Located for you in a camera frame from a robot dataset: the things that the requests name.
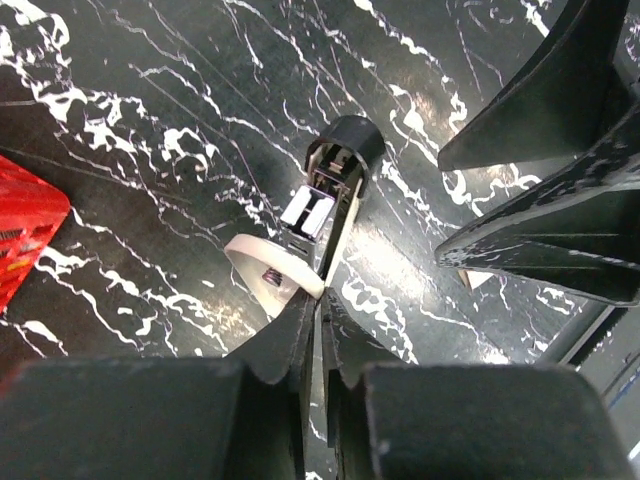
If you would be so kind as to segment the white stapler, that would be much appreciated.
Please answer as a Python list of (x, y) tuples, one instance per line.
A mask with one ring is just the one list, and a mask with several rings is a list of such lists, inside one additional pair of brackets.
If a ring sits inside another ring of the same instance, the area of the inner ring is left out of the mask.
[(381, 131), (368, 118), (334, 119), (308, 146), (305, 182), (280, 216), (280, 240), (238, 234), (225, 246), (267, 315), (277, 317), (298, 290), (321, 298), (385, 151)]

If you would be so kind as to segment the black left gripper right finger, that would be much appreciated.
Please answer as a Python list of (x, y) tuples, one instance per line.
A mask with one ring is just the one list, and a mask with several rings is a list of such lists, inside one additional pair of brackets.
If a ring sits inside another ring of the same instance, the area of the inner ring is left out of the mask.
[(555, 364), (415, 365), (327, 290), (327, 443), (341, 479), (631, 479), (596, 390)]

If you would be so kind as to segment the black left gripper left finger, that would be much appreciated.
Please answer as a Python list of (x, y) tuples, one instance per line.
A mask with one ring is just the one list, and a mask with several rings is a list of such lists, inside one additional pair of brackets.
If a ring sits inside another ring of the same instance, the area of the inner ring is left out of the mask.
[(1, 383), (5, 479), (301, 479), (315, 300), (225, 357), (51, 358)]

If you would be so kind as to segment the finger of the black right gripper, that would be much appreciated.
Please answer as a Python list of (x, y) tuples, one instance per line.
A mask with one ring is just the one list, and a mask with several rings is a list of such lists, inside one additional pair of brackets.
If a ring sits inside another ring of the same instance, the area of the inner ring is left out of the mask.
[(569, 158), (586, 152), (639, 103), (614, 61), (629, 4), (569, 1), (496, 97), (439, 152), (442, 171)]
[(572, 164), (456, 232), (435, 258), (638, 305), (639, 107)]

